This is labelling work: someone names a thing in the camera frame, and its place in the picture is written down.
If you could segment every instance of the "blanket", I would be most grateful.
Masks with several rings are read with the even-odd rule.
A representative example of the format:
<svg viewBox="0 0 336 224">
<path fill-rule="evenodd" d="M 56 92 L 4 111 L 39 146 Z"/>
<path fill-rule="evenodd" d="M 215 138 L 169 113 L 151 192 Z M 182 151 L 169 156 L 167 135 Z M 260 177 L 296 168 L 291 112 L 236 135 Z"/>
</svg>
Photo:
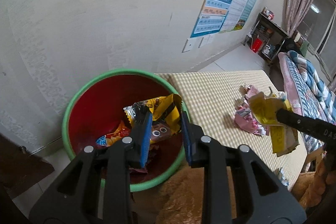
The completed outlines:
<svg viewBox="0 0 336 224">
<path fill-rule="evenodd" d="M 335 94 L 328 89 L 319 78 L 313 64 L 295 51 L 289 51 L 289 58 L 298 68 L 300 75 L 319 102 L 328 122 L 335 124 L 336 100 Z"/>
<path fill-rule="evenodd" d="M 310 88 L 303 81 L 299 70 L 294 62 L 288 57 L 287 53 L 279 53 L 281 72 L 283 75 L 283 84 L 287 92 L 287 98 L 290 101 L 293 111 L 305 117 L 321 119 L 327 122 L 327 118 Z M 304 145 L 307 153 L 311 153 L 323 146 L 323 142 L 313 138 L 310 135 L 301 132 L 304 139 Z"/>
</svg>

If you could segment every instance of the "white tile floor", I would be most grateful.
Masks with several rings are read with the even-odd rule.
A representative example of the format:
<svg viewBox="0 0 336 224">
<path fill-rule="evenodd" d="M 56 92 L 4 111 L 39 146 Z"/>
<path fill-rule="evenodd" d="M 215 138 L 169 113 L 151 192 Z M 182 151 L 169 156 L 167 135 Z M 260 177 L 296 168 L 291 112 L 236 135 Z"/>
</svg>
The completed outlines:
<svg viewBox="0 0 336 224">
<path fill-rule="evenodd" d="M 254 53 L 248 46 L 243 45 L 237 47 L 233 51 L 227 53 L 199 71 L 234 70 L 264 70 L 267 74 L 269 72 L 266 62 L 258 54 Z M 29 215 L 29 211 L 40 198 L 42 193 L 70 163 L 64 149 L 57 151 L 45 159 L 53 165 L 55 171 L 13 200 L 17 207 L 26 216 Z"/>
<path fill-rule="evenodd" d="M 199 71 L 264 70 L 269 73 L 265 60 L 247 45 L 239 46 Z"/>
</svg>

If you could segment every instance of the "red bag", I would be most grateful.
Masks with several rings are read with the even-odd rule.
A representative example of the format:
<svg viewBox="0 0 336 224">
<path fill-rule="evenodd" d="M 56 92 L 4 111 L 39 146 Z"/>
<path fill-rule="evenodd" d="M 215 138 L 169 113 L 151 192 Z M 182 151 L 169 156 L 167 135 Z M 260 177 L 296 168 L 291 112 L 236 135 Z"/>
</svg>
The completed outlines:
<svg viewBox="0 0 336 224">
<path fill-rule="evenodd" d="M 263 42 L 257 38 L 253 43 L 252 43 L 252 50 L 253 52 L 257 52 Z"/>
</svg>

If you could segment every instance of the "light switch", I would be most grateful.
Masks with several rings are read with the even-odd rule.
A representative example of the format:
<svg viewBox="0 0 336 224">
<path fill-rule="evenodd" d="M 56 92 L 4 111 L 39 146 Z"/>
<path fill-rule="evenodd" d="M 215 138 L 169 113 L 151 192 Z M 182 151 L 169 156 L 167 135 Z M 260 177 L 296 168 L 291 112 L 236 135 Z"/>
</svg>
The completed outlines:
<svg viewBox="0 0 336 224">
<path fill-rule="evenodd" d="M 184 48 L 182 52 L 188 52 L 194 48 L 196 44 L 199 44 L 201 42 L 203 37 L 192 37 L 188 38 L 185 42 Z"/>
<path fill-rule="evenodd" d="M 215 40 L 215 37 L 216 35 L 214 33 L 210 34 L 207 44 L 211 44 Z"/>
<path fill-rule="evenodd" d="M 201 40 L 201 43 L 199 44 L 199 48 L 200 47 L 203 47 L 204 45 L 206 45 L 208 43 L 208 39 L 209 39 L 209 35 L 205 35 L 203 36 L 202 40 Z"/>
</svg>

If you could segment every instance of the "crumpled yellow paper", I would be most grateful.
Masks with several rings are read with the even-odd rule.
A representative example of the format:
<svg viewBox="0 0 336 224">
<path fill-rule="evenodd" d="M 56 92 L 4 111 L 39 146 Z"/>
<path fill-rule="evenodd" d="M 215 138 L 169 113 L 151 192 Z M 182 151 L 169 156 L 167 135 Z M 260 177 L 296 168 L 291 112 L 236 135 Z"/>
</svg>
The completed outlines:
<svg viewBox="0 0 336 224">
<path fill-rule="evenodd" d="M 255 119 L 261 125 L 269 127 L 273 153 L 277 153 L 277 156 L 280 157 L 295 150 L 299 145 L 298 131 L 277 121 L 279 109 L 292 111 L 287 98 L 277 97 L 274 93 L 265 96 L 263 92 L 260 92 L 252 96 L 248 103 Z"/>
</svg>

